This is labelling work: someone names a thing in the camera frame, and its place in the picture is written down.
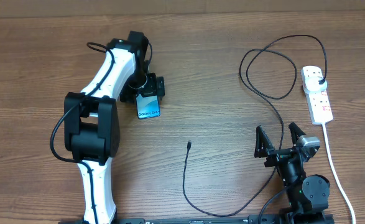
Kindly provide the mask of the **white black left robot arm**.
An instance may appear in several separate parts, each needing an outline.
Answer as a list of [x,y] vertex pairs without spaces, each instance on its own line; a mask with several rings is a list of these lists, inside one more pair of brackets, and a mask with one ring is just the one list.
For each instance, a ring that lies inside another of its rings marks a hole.
[[64,143],[83,180],[85,213],[82,223],[114,223],[111,165],[120,143],[117,101],[134,103],[140,119],[160,116],[165,95],[163,77],[149,71],[152,52],[148,38],[132,31],[126,40],[87,46],[106,55],[94,79],[64,100]]

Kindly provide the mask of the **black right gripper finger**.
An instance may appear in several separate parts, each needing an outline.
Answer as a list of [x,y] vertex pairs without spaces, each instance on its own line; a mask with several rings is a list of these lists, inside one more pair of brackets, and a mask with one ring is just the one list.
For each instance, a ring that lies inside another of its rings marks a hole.
[[266,132],[262,126],[256,128],[256,146],[254,149],[255,158],[268,157],[271,152],[275,150],[275,147],[268,138]]
[[305,133],[294,122],[291,122],[289,124],[289,130],[290,130],[290,135],[292,138],[293,145],[297,144],[297,141],[300,136],[305,135]]

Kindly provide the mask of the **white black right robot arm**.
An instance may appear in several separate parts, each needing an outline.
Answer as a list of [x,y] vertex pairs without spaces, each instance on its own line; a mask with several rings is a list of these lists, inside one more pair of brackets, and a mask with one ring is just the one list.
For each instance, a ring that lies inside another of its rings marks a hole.
[[304,171],[304,163],[319,150],[320,140],[305,134],[295,123],[289,124],[289,130],[293,146],[276,150],[266,132],[258,126],[254,157],[264,158],[265,167],[277,169],[293,211],[320,213],[328,208],[330,182],[322,175],[307,176]]

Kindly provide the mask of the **blue Galaxy smartphone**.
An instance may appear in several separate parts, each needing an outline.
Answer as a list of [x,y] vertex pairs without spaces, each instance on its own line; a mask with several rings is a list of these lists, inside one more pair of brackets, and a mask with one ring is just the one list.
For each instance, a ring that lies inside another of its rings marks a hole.
[[160,116],[160,105],[158,96],[143,97],[138,95],[136,98],[137,116],[139,119],[148,119]]

